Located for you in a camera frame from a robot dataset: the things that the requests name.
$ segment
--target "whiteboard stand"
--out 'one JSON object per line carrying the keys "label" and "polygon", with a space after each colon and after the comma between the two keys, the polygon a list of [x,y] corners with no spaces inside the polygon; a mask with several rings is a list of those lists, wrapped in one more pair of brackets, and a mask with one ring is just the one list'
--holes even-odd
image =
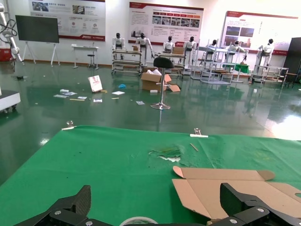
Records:
{"label": "whiteboard stand", "polygon": [[25,59],[25,53],[26,53],[26,50],[27,50],[27,48],[28,48],[28,50],[29,50],[29,52],[30,52],[30,55],[32,56],[32,58],[33,58],[33,62],[36,64],[37,62],[36,62],[36,59],[34,58],[34,56],[33,56],[33,54],[32,54],[32,50],[30,49],[30,47],[29,47],[29,45],[28,45],[28,41],[26,41],[25,42],[26,44],[25,44],[25,48],[24,48],[24,53],[23,53],[23,59],[22,59],[22,62],[24,62],[24,59]]}
{"label": "whiteboard stand", "polygon": [[51,66],[53,67],[53,59],[55,58],[55,55],[56,55],[56,58],[57,58],[57,61],[58,61],[58,65],[60,66],[60,60],[58,59],[58,56],[57,56],[57,52],[56,52],[56,44],[53,44],[54,48],[53,48],[53,54],[52,54],[52,58],[51,58]]}

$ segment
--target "bar stool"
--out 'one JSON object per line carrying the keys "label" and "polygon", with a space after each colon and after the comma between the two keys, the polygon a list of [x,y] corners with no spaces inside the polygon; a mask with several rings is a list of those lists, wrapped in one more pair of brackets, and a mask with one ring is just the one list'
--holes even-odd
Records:
{"label": "bar stool", "polygon": [[159,109],[159,110],[167,110],[170,109],[170,106],[167,106],[163,103],[163,91],[164,87],[168,85],[164,85],[164,78],[165,78],[165,69],[174,68],[173,62],[170,59],[164,57],[157,57],[154,59],[154,67],[162,68],[162,77],[161,83],[157,83],[157,85],[161,85],[161,99],[160,102],[157,104],[150,105],[152,108]]}
{"label": "bar stool", "polygon": [[87,65],[87,67],[93,67],[96,68],[96,64],[94,63],[94,54],[88,54],[88,57],[91,57],[90,63]]}

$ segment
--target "cardboard flap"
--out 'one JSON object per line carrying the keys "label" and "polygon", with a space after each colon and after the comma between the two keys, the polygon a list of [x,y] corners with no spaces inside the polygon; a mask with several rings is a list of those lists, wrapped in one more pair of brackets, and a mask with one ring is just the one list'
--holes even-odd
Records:
{"label": "cardboard flap", "polygon": [[173,179],[173,184],[184,207],[211,218],[210,214],[200,202],[187,180]]}
{"label": "cardboard flap", "polygon": [[178,166],[174,166],[173,170],[185,179],[265,181],[275,177],[275,174],[268,170],[180,168]]}
{"label": "cardboard flap", "polygon": [[161,76],[156,74],[142,73],[141,80],[160,82]]}
{"label": "cardboard flap", "polygon": [[284,183],[277,183],[277,182],[267,182],[267,183],[301,203],[301,198],[296,196],[296,194],[301,194],[301,191],[299,189]]}

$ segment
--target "green epoxy floor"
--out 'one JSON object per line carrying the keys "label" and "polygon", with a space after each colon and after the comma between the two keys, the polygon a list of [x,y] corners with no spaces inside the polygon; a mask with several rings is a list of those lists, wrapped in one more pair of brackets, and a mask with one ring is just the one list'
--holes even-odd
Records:
{"label": "green epoxy floor", "polygon": [[[55,65],[52,68],[43,63],[17,64],[15,73],[9,65],[1,64],[0,70],[1,89],[21,93],[17,112],[0,113],[0,184],[70,120],[75,125],[181,133],[193,133],[194,128],[200,128],[206,135],[301,139],[300,85],[281,89],[275,83],[249,86],[245,80],[244,84],[232,83],[229,87],[173,77],[182,91],[167,91],[165,102],[171,109],[160,112],[150,107],[159,101],[159,94],[141,90],[142,83],[136,74],[117,73],[112,77],[109,68],[93,74],[86,67],[72,69],[72,65]],[[18,74],[25,76],[24,81],[15,79]],[[87,78],[93,75],[100,75],[107,94],[92,94]],[[117,96],[111,92],[119,90],[121,83],[127,86],[122,89],[125,94],[112,100]],[[53,97],[60,89],[88,98],[70,101]],[[103,103],[93,103],[94,98],[103,99]]]}

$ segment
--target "black stool seat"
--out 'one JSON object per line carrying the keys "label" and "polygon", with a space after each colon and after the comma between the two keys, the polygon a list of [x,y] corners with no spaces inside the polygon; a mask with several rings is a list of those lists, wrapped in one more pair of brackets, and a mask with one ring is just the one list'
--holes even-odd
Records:
{"label": "black stool seat", "polygon": [[159,68],[174,68],[173,62],[165,57],[157,57],[154,59],[154,66]]}

